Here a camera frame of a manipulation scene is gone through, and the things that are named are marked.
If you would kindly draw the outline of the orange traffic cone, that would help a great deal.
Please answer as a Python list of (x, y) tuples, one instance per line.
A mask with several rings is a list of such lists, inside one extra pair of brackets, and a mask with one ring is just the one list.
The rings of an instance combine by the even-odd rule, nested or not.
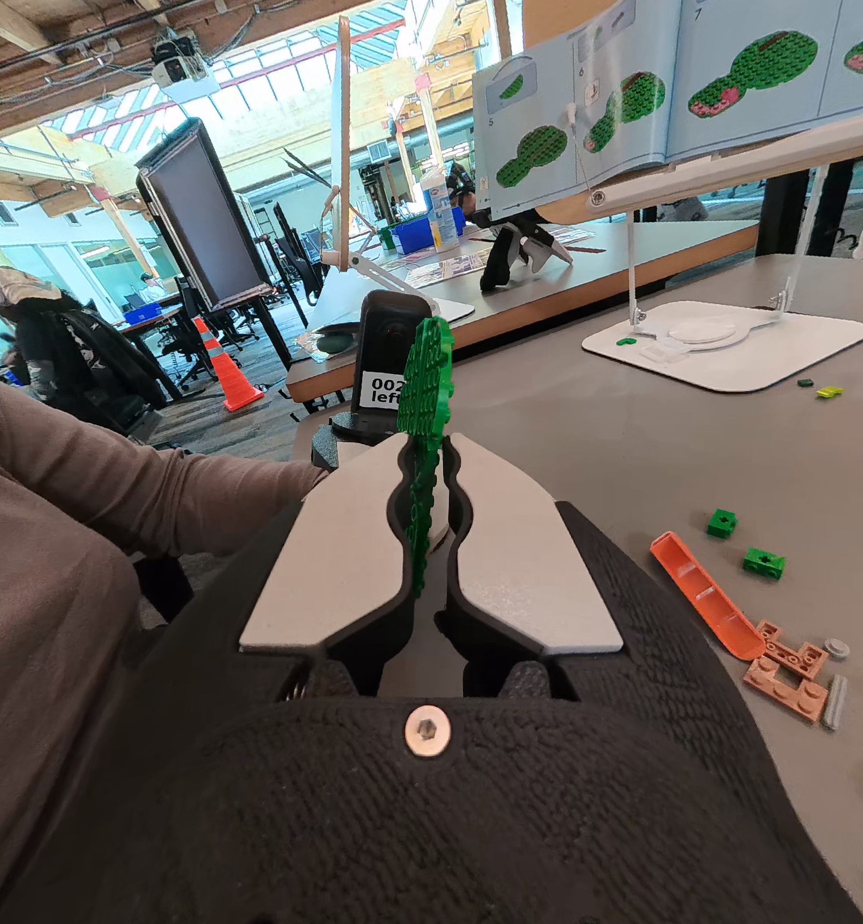
[(230, 413), (235, 413), (262, 400), (265, 397), (264, 391), (249, 382), (203, 318), (197, 315), (192, 321), (223, 389), (224, 407)]

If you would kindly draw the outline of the lego instruction booklet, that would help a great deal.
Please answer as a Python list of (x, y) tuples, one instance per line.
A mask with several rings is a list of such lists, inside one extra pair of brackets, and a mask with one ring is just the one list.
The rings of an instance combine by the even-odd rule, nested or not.
[(614, 2), (473, 78), (494, 219), (863, 114), (863, 2)]

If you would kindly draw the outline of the wooden table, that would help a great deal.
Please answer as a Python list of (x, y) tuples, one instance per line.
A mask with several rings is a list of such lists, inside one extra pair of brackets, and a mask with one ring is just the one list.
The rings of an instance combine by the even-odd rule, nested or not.
[[(759, 224), (752, 221), (638, 223), (634, 225), (635, 284), (647, 286), (682, 271), (755, 248)], [(487, 344), (599, 302), (625, 295), (628, 285), (626, 224), (600, 222), (587, 245), (598, 253), (573, 253), (566, 265), (550, 260), (539, 273), (518, 264), (511, 283), (480, 291), (477, 274), (431, 287), (435, 297), (470, 304), (471, 315), (452, 323), (458, 350)]]

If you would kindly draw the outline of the blue storage bin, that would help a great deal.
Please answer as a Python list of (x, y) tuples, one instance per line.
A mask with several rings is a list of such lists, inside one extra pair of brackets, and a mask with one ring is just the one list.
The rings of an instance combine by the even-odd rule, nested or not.
[(395, 251), (403, 256), (435, 249), (431, 222), (427, 214), (399, 223), (391, 228)]

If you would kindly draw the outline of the idle hand-held gripper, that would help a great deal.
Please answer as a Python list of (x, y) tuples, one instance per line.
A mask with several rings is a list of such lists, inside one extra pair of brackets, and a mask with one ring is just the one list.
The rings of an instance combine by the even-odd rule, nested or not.
[(518, 214), (492, 223), (496, 233), (480, 280), (484, 295), (505, 287), (510, 281), (510, 271), (520, 260), (533, 273), (540, 272), (548, 260), (556, 258), (566, 265), (573, 265), (573, 257), (564, 245), (551, 234), (539, 216)]

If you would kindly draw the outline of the green lego plate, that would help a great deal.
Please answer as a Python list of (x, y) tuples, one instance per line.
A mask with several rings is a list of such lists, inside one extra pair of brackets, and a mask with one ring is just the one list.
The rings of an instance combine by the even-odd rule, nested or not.
[(437, 316), (425, 318), (416, 329), (400, 394), (397, 429), (409, 437), (413, 450), (410, 522), (406, 537), (410, 545), (414, 598), (420, 597), (425, 586), (436, 469), (444, 427), (451, 419), (454, 343), (446, 320)]

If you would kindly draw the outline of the orange brick separator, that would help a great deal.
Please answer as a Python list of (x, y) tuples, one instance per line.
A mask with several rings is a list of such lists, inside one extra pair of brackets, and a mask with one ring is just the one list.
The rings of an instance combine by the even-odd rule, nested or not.
[(761, 632), (676, 533), (669, 531), (656, 538), (649, 550), (728, 653), (747, 663), (765, 654), (766, 643)]

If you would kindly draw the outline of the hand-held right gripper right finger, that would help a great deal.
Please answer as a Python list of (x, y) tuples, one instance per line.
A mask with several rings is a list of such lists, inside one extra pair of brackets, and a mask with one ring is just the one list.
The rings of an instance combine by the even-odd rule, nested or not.
[(465, 435), (443, 449), (455, 535), (448, 604), (459, 631), (492, 633), (533, 656), (619, 653), (621, 633), (553, 496)]

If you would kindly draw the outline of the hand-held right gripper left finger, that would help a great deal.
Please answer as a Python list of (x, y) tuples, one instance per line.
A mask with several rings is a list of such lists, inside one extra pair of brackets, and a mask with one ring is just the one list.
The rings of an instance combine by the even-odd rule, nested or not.
[(345, 462), (306, 497), (243, 628), (241, 653), (328, 653), (406, 599), (411, 579), (394, 500), (405, 433)]

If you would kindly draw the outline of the office chair with jacket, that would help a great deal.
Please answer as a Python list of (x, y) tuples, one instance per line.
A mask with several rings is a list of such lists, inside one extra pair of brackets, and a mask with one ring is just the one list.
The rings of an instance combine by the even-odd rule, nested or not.
[(47, 406), (124, 436), (165, 407), (132, 343), (56, 284), (0, 266), (0, 319), (13, 326), (33, 395)]

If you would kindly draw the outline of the ceiling projector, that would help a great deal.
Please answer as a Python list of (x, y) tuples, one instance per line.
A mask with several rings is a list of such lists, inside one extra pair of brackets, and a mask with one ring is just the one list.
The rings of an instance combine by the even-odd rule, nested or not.
[(182, 83), (199, 83), (209, 71), (194, 38), (176, 36), (158, 41), (152, 48), (152, 78), (167, 90)]

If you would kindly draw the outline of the person's torso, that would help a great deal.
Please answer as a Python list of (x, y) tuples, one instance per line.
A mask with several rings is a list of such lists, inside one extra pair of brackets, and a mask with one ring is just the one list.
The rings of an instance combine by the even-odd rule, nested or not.
[(121, 548), (0, 475), (0, 888), (138, 599)]

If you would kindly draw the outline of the black monitor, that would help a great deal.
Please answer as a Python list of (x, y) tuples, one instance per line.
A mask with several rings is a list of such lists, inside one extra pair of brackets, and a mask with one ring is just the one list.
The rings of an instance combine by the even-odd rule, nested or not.
[(272, 312), (281, 288), (307, 323), (294, 283), (230, 187), (204, 122), (183, 121), (136, 168), (137, 189), (207, 312), (248, 308), (286, 369), (306, 359)]

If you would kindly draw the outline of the wipes container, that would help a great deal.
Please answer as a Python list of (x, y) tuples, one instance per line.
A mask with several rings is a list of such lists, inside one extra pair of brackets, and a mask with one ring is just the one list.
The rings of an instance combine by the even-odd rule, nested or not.
[(420, 188), (437, 253), (458, 247), (459, 234), (443, 168), (434, 165), (422, 174)]

